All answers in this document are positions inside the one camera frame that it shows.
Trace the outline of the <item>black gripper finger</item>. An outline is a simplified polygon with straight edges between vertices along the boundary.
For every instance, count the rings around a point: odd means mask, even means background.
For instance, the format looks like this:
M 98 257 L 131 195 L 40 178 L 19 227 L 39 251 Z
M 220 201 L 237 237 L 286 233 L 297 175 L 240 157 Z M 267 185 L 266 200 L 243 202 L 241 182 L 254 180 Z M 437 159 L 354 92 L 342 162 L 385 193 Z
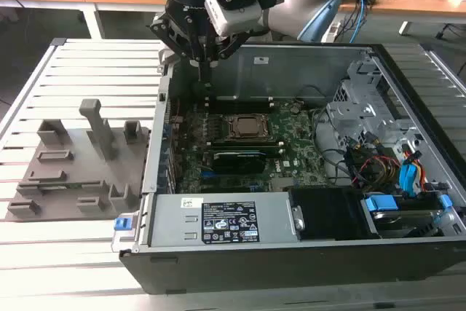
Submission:
M 178 57 L 197 69 L 197 78 L 201 82 L 205 70 L 205 51 L 200 44 L 193 17 L 186 15 L 182 23 L 187 25 L 185 31 L 168 14 L 162 14 L 153 20 L 149 29 Z
M 251 37 L 250 32 L 242 32 L 221 39 L 210 30 L 205 38 L 205 82 L 210 83 L 212 70 L 220 60 L 232 56 Z

